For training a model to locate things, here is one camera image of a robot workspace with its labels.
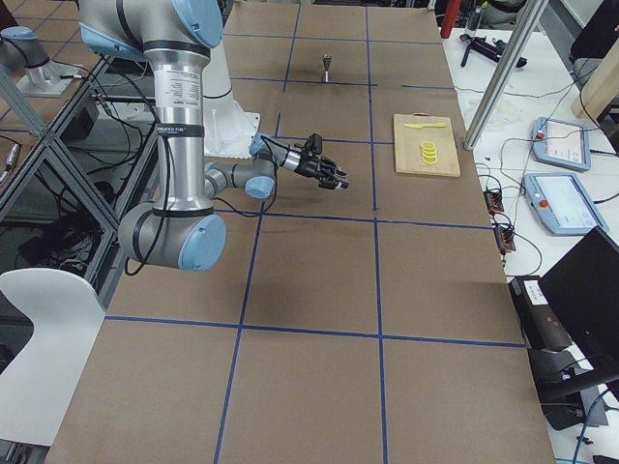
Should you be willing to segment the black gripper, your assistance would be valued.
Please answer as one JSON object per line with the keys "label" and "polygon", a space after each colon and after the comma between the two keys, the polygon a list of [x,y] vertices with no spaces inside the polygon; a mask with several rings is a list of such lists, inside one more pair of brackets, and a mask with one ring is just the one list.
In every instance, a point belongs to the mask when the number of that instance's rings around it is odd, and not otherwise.
{"label": "black gripper", "polygon": [[342,179],[347,177],[347,173],[335,161],[327,157],[301,153],[294,172],[306,178],[317,179],[321,189],[335,190],[349,187],[349,183]]}

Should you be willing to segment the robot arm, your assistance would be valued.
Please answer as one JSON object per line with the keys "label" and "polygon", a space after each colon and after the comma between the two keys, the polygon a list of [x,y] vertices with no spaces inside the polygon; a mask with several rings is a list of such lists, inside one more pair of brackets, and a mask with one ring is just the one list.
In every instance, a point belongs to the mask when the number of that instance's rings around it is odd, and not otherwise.
{"label": "robot arm", "polygon": [[139,265],[203,272],[220,258],[226,227],[213,210],[225,189],[265,199],[280,169],[344,189],[347,176],[313,134],[298,147],[257,128],[234,100],[216,1],[83,1],[80,32],[92,50],[149,64],[148,102],[158,138],[160,197],[121,220],[124,253]]}

